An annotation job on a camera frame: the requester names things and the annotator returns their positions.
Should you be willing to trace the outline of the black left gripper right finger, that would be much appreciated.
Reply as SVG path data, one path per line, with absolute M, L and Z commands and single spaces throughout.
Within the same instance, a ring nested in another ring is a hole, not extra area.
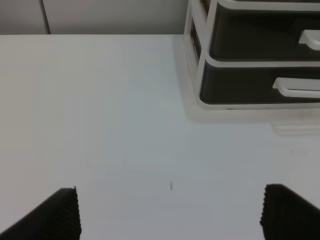
M 259 223 L 266 240 L 320 238 L 320 209 L 283 184 L 266 185 Z

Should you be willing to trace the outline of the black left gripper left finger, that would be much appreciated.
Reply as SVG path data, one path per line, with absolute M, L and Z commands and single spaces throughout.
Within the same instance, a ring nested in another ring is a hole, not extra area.
M 82 226 L 77 189 L 61 188 L 0 233 L 2 240 L 79 240 Z

